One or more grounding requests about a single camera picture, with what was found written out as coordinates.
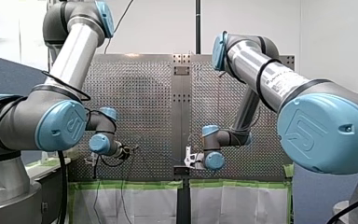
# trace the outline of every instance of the metal pole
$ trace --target metal pole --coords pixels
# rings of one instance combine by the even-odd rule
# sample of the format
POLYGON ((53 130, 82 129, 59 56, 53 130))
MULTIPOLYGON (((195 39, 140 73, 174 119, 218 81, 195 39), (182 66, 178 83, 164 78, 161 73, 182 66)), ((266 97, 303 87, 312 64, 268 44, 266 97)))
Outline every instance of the metal pole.
POLYGON ((201 0, 196 0, 196 54, 201 54, 201 0))

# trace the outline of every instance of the green tape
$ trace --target green tape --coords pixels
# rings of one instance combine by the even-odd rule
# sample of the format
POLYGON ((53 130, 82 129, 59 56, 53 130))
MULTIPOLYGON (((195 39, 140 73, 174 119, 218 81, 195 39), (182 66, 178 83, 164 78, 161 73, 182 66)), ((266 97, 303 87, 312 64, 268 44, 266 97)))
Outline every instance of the green tape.
POLYGON ((288 182, 287 188, 287 224, 291 224, 292 219, 292 183, 288 182))
POLYGON ((68 204, 68 215, 69 224, 74 224, 74 211, 75 211, 75 190, 69 188, 69 204, 68 204))
MULTIPOLYGON (((100 189, 180 189, 182 181, 161 181, 161 182, 132 182, 121 180, 102 180, 100 189)), ((70 183, 72 190, 97 189, 98 182, 75 182, 70 183)))
POLYGON ((295 166, 293 164, 285 164, 283 169, 287 178, 291 178, 295 174, 295 166))
POLYGON ((190 180, 191 188, 246 187, 255 189, 288 189, 290 182, 260 182, 246 180, 190 180))
POLYGON ((32 166, 56 166, 60 164, 60 161, 58 159, 53 159, 53 160, 48 160, 48 161, 45 161, 43 163, 40 163, 40 161, 34 161, 34 162, 31 162, 31 163, 28 163, 26 165, 26 167, 32 167, 32 166))

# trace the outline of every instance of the metal stand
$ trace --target metal stand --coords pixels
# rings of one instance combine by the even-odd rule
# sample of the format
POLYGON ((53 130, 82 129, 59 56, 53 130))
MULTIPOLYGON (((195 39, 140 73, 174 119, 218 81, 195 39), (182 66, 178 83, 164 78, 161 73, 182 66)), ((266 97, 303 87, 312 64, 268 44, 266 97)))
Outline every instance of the metal stand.
POLYGON ((182 165, 173 167, 175 180, 182 180, 183 187, 178 190, 176 201, 176 224, 191 223, 190 170, 182 165))
POLYGON ((201 54, 201 0, 196 0, 196 54, 201 54))

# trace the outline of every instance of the blue cover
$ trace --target blue cover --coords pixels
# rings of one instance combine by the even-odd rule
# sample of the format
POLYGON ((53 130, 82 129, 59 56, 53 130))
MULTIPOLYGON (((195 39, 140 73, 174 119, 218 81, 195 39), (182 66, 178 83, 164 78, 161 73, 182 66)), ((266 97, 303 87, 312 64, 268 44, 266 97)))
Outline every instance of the blue cover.
POLYGON ((287 155, 317 173, 358 173, 358 105, 325 93, 290 101, 278 117, 287 155))
POLYGON ((117 120, 117 111, 112 107, 101 107, 100 111, 103 112, 107 117, 117 120))
POLYGON ((204 159, 205 168, 208 170, 220 170, 225 165, 225 158, 220 152, 211 152, 204 159))
POLYGON ((89 140, 89 150, 100 155, 106 154, 110 150, 110 141, 102 133, 94 134, 89 140))
POLYGON ((113 16, 110 12, 109 6, 104 1, 95 1, 98 11, 100 12, 103 28, 107 38, 112 38, 115 34, 115 27, 113 24, 113 16))
POLYGON ((213 54, 212 54, 212 66, 216 71, 225 70, 225 42, 227 35, 219 35, 214 40, 213 54))
POLYGON ((81 103, 60 101, 39 121, 34 134, 36 145, 43 151, 67 150, 80 141, 86 122, 86 110, 81 103))
POLYGON ((208 136, 212 133, 219 131, 219 127, 217 125, 207 125, 202 127, 202 137, 208 136))

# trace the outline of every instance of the end effector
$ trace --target end effector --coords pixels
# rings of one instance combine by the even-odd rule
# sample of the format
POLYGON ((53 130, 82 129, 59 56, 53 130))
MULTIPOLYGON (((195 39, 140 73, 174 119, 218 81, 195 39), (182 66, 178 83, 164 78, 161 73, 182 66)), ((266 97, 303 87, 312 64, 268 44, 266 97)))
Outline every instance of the end effector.
POLYGON ((89 140, 89 149, 98 155, 126 160, 130 156, 130 149, 116 141, 116 121, 117 111, 114 108, 102 107, 89 112, 86 130, 95 131, 89 140))

